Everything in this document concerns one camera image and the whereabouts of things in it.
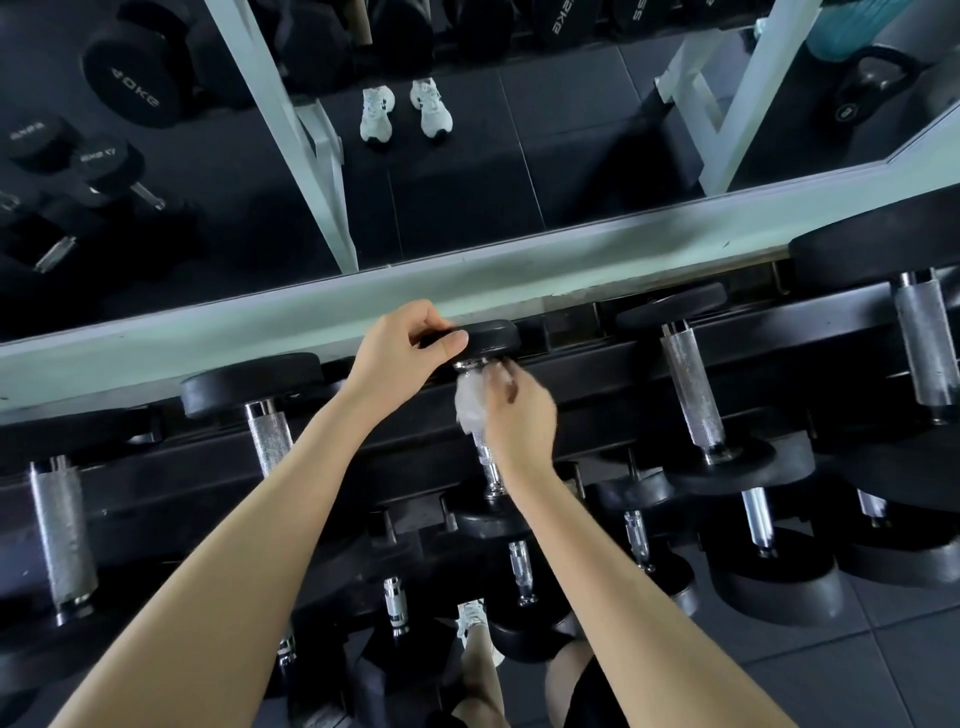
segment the person's right hand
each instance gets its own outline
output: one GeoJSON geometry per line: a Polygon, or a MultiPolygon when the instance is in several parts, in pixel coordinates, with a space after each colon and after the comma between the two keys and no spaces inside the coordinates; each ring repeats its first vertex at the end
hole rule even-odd
{"type": "Polygon", "coordinates": [[[509,359],[484,369],[487,446],[511,482],[553,473],[557,405],[550,393],[509,359]]]}

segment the forearm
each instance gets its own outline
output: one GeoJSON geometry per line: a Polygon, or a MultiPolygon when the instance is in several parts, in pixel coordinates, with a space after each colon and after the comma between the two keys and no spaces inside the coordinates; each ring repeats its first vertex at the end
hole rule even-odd
{"type": "Polygon", "coordinates": [[[554,473],[505,473],[632,726],[792,725],[554,473]]]}
{"type": "Polygon", "coordinates": [[[338,398],[180,565],[53,726],[250,724],[344,471],[372,426],[338,398]]]}

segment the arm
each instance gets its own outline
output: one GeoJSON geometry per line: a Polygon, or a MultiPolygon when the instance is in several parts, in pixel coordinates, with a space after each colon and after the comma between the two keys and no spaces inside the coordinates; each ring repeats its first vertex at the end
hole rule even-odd
{"type": "Polygon", "coordinates": [[[792,726],[566,489],[552,465],[557,408],[516,364],[487,378],[487,442],[631,726],[792,726]]]}
{"type": "Polygon", "coordinates": [[[371,429],[463,350],[426,301],[382,317],[343,388],[287,456],[190,554],[51,724],[250,725],[277,643],[353,454],[371,429]]]}

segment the white sneaker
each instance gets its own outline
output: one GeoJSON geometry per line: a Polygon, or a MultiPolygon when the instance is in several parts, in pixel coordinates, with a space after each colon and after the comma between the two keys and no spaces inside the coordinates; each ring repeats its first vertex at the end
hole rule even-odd
{"type": "Polygon", "coordinates": [[[371,145],[386,144],[394,135],[388,113],[394,110],[396,98],[385,85],[363,89],[363,116],[360,119],[360,138],[371,145]]]}
{"type": "MultiPolygon", "coordinates": [[[[467,632],[470,627],[476,624],[483,624],[487,629],[490,629],[487,623],[487,607],[484,606],[483,599],[474,599],[473,601],[465,601],[463,604],[458,604],[457,611],[460,612],[460,616],[457,618],[457,637],[460,638],[460,642],[462,642],[464,648],[466,648],[467,632]]],[[[500,663],[504,660],[503,653],[494,647],[492,643],[490,649],[493,656],[493,666],[500,667],[500,663]]]]}
{"type": "Polygon", "coordinates": [[[453,117],[440,100],[440,91],[433,79],[414,81],[410,87],[410,103],[420,110],[420,128],[428,139],[443,141],[453,131],[453,117]]]}

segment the metal bracket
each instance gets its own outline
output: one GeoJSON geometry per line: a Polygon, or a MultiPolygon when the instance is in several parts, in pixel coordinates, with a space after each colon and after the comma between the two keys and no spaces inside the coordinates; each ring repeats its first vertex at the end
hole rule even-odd
{"type": "Polygon", "coordinates": [[[340,165],[344,149],[315,101],[294,109],[247,0],[204,0],[342,273],[360,270],[340,165]]]}
{"type": "Polygon", "coordinates": [[[723,32],[686,37],[657,91],[673,102],[704,161],[700,185],[708,196],[727,191],[740,162],[777,95],[783,77],[820,12],[822,0],[777,0],[726,115],[701,69],[720,45],[723,32]]]}

